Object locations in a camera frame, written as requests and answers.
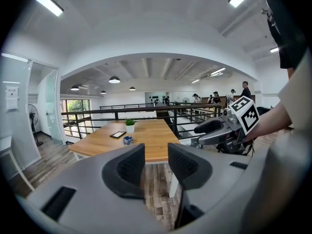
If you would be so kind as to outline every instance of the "white pot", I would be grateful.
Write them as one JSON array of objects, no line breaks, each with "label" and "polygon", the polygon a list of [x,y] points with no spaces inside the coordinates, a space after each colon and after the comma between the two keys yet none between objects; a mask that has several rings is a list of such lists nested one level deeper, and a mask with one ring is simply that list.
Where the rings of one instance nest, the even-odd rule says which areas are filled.
[{"label": "white pot", "polygon": [[127,133],[132,134],[135,132],[135,125],[126,126]]}]

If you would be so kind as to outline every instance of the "blue cup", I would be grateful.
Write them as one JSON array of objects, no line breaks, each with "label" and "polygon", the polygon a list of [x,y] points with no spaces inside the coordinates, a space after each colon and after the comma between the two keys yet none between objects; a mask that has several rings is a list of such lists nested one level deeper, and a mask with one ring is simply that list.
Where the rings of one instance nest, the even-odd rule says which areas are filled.
[{"label": "blue cup", "polygon": [[123,144],[127,145],[127,146],[133,144],[133,137],[131,137],[131,136],[124,137],[123,138]]}]

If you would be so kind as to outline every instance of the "smartphone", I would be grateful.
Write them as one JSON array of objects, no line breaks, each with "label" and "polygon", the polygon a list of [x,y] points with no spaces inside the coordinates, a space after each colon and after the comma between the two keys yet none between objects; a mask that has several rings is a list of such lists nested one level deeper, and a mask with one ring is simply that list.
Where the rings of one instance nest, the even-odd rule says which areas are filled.
[{"label": "smartphone", "polygon": [[118,131],[112,135],[109,135],[109,137],[112,137],[112,138],[120,138],[121,136],[123,136],[126,132],[125,131]]}]

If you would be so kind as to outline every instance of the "white shirt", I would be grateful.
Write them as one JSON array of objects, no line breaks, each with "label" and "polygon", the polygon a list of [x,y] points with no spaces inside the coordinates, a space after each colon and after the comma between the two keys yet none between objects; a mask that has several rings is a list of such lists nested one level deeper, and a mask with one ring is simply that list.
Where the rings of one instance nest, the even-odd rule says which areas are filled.
[{"label": "white shirt", "polygon": [[234,94],[232,92],[229,92],[227,95],[228,98],[228,104],[232,104],[234,102]]}]

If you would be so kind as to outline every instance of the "potted plant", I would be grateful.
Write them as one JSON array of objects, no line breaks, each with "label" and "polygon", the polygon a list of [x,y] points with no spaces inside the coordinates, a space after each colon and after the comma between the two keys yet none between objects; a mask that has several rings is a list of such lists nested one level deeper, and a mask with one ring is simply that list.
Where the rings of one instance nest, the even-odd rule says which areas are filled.
[{"label": "potted plant", "polygon": [[126,119],[126,130],[127,133],[132,134],[135,131],[135,123],[133,119]]}]

